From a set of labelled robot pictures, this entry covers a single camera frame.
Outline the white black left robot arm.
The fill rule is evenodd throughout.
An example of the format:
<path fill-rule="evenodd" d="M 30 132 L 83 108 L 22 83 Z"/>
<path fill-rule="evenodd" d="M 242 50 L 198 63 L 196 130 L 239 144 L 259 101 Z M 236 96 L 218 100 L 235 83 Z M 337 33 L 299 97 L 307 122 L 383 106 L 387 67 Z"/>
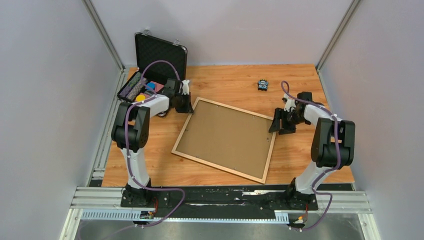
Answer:
<path fill-rule="evenodd" d="M 170 109 L 178 113 L 192 114 L 190 80 L 169 78 L 160 89 L 158 83 L 150 83 L 142 77 L 130 89 L 122 102 L 111 132 L 111 139 L 121 150 L 127 167 L 128 181 L 124 197 L 134 198 L 140 206 L 149 206 L 153 201 L 151 178 L 147 172 L 145 146 L 149 139 L 150 120 Z"/>

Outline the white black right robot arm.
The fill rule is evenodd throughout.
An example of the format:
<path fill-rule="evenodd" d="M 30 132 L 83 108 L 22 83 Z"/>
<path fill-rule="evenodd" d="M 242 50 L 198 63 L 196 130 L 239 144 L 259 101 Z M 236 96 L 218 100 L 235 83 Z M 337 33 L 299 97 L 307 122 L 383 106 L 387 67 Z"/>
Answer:
<path fill-rule="evenodd" d="M 294 134 L 299 124 L 313 125 L 311 162 L 285 191 L 286 204 L 298 209 L 316 194 L 316 188 L 332 172 L 349 166 L 354 159 L 355 123 L 342 120 L 303 91 L 293 97 L 285 93 L 283 108 L 276 108 L 269 133 Z"/>

